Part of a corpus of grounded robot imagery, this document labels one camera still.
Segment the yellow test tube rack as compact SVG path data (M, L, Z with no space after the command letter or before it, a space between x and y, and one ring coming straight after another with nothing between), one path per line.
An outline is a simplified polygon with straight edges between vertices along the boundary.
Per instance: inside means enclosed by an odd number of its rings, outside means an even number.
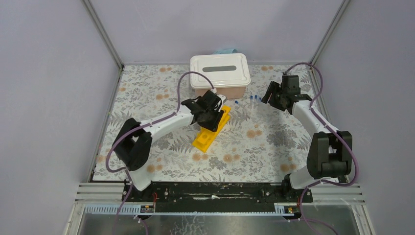
M216 137L219 135L219 133L223 130L225 125L230 120L230 111L231 107L228 105L224 105L222 108L222 111L224 112L223 116L221 117L218 129L216 132L212 132L204 127L201 127L200 132L197 134L195 140L192 142L192 146L197 148L198 150L206 153L209 147L212 145L212 143L215 141Z

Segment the pink plastic bin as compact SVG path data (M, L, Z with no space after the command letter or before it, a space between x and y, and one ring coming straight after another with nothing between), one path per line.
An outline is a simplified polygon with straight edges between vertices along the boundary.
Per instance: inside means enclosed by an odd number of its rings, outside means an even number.
M195 89L197 96L203 96L208 89ZM227 99L238 99L243 96L246 91L246 87L228 87L228 88L217 88L218 94L224 95Z

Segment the white plastic bin lid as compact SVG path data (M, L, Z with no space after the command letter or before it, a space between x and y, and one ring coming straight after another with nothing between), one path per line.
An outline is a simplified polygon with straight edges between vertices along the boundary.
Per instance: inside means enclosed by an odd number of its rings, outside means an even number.
M197 55L190 59L190 70L209 79L206 81L197 74L190 75L194 89L236 88L250 84L251 76L247 58L242 53Z

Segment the light blue cloth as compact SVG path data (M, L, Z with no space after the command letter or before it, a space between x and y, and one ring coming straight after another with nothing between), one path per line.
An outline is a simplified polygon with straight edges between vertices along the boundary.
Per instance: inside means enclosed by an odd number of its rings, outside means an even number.
M236 48L226 48L226 49L220 49L215 51L213 54L234 54L238 53L238 50Z

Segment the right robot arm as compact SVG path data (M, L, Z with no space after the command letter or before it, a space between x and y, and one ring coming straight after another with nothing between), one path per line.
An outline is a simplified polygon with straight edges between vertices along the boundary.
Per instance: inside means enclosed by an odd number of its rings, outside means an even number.
M313 100L302 94L297 75L283 75L281 83L270 82L261 101L295 117L311 137L306 166L287 174L282 181L281 197L288 202L300 195L300 189L330 178L347 176L352 169L352 135L330 124L312 106Z

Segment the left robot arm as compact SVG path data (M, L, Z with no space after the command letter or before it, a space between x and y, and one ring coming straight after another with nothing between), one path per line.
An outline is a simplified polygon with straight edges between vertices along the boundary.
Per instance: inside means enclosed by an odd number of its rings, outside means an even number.
M124 122L112 145L112 150L127 171L127 177L134 186L133 195L140 201L151 197L152 189L147 162L152 144L161 137L182 127L198 124L200 127L217 133L226 97L212 90L203 96L179 102L177 110L170 114L142 122L130 118Z

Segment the floral table mat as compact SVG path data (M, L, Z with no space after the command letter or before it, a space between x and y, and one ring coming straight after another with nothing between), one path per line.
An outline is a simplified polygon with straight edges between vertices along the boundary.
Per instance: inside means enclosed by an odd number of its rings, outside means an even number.
M206 153L192 146L198 125L175 130L152 144L147 172L153 181L280 182L305 166L311 137L288 112L262 103L271 81L280 82L285 65L250 65L251 83L244 95L227 100L230 120ZM195 98L188 65L128 65L109 112L108 126L97 154L93 181L123 181L123 162L106 156L129 118L143 121L173 112L179 99Z

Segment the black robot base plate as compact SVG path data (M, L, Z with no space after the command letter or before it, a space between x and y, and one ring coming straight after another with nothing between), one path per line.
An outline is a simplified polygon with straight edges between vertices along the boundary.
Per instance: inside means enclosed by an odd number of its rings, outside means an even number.
M128 191L122 199L145 202L156 212L274 212L275 204L297 206L312 203L311 190L292 189L286 183L151 182L139 191Z

